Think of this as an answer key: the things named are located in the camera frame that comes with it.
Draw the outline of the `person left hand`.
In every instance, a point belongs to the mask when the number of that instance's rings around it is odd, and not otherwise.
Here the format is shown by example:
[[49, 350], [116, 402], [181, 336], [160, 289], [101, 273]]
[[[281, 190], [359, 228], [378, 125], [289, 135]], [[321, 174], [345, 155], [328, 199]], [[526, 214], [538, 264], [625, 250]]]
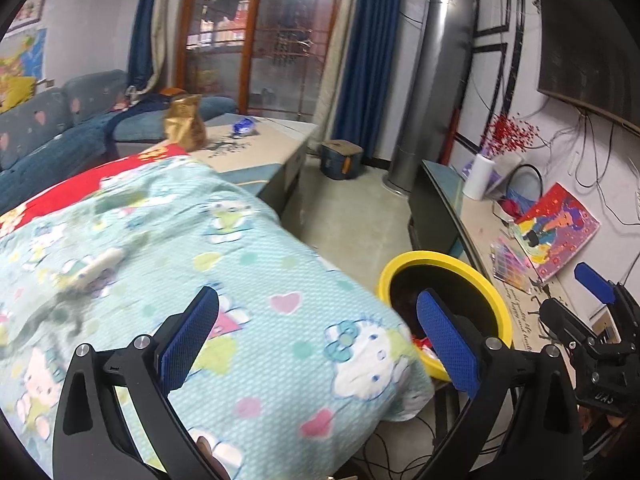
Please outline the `person left hand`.
[[228, 471], [226, 471], [226, 468], [224, 468], [224, 465], [221, 462], [218, 462], [218, 460], [213, 454], [212, 447], [209, 445], [209, 442], [204, 437], [198, 437], [198, 440], [196, 440], [196, 446], [206, 458], [207, 463], [209, 463], [209, 466], [211, 466], [213, 470], [216, 471], [216, 474], [218, 474], [218, 477], [221, 478], [222, 480], [230, 480]]

